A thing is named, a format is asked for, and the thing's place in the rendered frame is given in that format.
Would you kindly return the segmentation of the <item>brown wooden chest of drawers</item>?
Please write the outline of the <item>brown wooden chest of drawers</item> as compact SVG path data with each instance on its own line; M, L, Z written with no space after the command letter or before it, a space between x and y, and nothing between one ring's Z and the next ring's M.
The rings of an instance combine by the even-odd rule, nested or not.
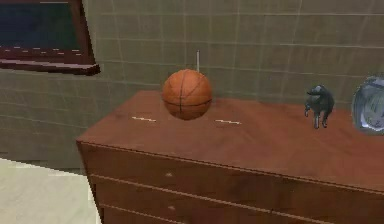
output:
M384 136L346 110L315 129L299 105L218 99L182 121L141 91L77 146L101 224L384 224Z

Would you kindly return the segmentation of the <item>dark red framed window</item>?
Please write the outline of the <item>dark red framed window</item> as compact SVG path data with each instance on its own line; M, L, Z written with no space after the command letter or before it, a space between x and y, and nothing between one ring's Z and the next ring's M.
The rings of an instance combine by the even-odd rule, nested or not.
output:
M0 68L98 74L82 0L0 0Z

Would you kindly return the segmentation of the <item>orange basketball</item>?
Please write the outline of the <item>orange basketball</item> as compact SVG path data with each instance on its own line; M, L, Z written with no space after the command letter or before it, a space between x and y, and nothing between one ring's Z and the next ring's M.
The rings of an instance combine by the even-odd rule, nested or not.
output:
M202 117L212 103L209 79L197 70L183 69L171 74L162 88L162 101L167 111L181 120Z

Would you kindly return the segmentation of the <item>dark grey animal statue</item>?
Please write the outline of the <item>dark grey animal statue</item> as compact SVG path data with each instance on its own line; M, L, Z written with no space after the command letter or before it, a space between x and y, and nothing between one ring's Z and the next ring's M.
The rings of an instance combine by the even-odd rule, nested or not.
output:
M307 117L309 111L314 114L314 128L320 126L327 127L329 115L333 111L335 104L332 93L324 85L316 85L307 91L309 97L304 103L304 116Z

